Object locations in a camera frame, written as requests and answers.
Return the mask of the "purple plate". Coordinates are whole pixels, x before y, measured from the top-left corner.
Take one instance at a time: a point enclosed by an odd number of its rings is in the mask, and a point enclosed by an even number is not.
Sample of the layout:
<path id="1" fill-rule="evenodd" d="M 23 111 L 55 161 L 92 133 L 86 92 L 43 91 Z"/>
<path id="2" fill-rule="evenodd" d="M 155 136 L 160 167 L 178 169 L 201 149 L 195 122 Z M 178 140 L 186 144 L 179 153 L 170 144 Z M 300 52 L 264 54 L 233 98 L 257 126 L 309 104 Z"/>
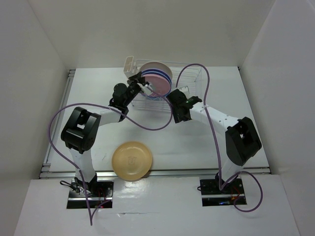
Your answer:
<path id="1" fill-rule="evenodd" d="M 172 79 L 172 73 L 167 73 L 161 69 L 157 69 L 157 68 L 148 68 L 148 69 L 145 69 L 145 70 L 142 70 L 142 74 L 144 75 L 145 73 L 151 73 L 151 72 L 156 72 L 156 73 L 159 73 L 159 74 L 163 74 L 165 76 L 167 76 L 168 78 Z"/>

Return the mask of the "cream plate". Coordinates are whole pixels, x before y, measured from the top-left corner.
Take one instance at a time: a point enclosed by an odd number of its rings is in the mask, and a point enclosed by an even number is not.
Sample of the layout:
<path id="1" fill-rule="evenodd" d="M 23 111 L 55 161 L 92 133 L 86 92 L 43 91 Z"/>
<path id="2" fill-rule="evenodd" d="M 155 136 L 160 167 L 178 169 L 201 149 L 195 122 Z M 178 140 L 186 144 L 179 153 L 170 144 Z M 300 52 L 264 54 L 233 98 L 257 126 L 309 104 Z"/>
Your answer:
<path id="1" fill-rule="evenodd" d="M 161 69 L 167 73 L 172 73 L 171 69 L 166 64 L 159 62 L 159 61 L 147 62 L 147 63 L 143 64 L 139 70 L 142 71 L 142 70 L 145 70 L 148 68 L 157 68 L 157 69 Z"/>

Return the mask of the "orange plate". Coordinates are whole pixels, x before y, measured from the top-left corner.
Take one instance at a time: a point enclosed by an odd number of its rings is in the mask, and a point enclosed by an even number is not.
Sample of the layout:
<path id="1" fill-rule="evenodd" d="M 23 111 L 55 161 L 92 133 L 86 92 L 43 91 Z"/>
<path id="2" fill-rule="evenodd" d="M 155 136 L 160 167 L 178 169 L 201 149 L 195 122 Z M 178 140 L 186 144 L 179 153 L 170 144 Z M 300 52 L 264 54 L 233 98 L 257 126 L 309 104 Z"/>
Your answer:
<path id="1" fill-rule="evenodd" d="M 112 155 L 112 168 L 115 174 L 126 181 L 136 181 L 150 170 L 153 156 L 143 143 L 130 141 L 121 144 Z"/>

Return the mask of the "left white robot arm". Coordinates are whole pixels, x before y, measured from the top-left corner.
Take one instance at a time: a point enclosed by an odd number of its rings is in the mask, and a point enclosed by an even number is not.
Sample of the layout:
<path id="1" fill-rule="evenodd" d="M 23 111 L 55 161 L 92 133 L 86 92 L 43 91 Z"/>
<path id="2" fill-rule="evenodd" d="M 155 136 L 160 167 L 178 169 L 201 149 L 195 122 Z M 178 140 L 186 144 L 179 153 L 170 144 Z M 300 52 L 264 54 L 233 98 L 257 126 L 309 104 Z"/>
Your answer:
<path id="1" fill-rule="evenodd" d="M 93 196 L 98 189 L 97 174 L 93 168 L 91 155 L 98 128 L 123 121 L 128 114 L 128 105 L 145 85 L 142 73 L 138 72 L 128 78 L 127 84 L 118 83 L 114 86 L 107 109 L 93 113 L 76 107 L 63 128 L 61 140 L 69 149 L 75 164 L 75 183 L 86 196 Z"/>

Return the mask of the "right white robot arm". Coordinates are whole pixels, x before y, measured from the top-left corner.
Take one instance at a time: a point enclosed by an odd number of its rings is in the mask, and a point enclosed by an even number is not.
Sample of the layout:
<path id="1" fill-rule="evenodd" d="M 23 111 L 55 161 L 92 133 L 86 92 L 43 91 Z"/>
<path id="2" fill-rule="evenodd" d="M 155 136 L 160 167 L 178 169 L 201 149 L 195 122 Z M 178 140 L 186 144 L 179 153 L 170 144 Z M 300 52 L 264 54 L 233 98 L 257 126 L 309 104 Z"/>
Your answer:
<path id="1" fill-rule="evenodd" d="M 253 121 L 222 113 L 202 101 L 198 96 L 187 97 L 188 92 L 176 89 L 167 95 L 176 123 L 189 120 L 209 125 L 213 132 L 218 155 L 219 172 L 215 181 L 216 189 L 221 193 L 228 192 L 233 180 L 243 169 L 247 161 L 262 148 L 261 140 Z M 216 134 L 225 140 L 227 160 L 222 164 Z"/>

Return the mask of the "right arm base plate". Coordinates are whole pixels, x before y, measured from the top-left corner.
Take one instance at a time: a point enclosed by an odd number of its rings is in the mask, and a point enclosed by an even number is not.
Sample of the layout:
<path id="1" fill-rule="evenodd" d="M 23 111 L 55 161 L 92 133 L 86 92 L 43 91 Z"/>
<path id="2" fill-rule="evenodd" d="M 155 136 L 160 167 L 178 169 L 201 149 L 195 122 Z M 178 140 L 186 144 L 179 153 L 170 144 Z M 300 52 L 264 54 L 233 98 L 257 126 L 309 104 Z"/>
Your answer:
<path id="1" fill-rule="evenodd" d="M 240 178 L 236 178 L 223 190 L 219 190 L 219 184 L 215 179 L 201 179 L 197 190 L 201 192 L 203 207 L 232 206 L 235 200 L 237 200 L 236 205 L 247 204 Z"/>

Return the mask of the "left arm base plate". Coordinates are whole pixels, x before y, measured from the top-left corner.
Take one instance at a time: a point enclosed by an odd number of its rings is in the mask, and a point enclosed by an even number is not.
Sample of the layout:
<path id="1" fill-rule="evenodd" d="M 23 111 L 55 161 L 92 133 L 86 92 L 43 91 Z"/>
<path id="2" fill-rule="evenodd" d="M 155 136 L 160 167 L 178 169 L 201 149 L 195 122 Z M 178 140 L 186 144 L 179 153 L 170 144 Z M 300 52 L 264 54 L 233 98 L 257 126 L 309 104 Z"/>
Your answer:
<path id="1" fill-rule="evenodd" d="M 85 191 L 82 186 L 76 184 L 75 181 L 70 183 L 61 180 L 60 184 L 69 187 L 69 194 L 67 200 L 67 209 L 86 209 Z M 96 190 L 92 193 L 87 190 L 87 196 L 90 208 L 112 208 L 113 205 L 113 181 L 100 181 L 97 183 Z"/>

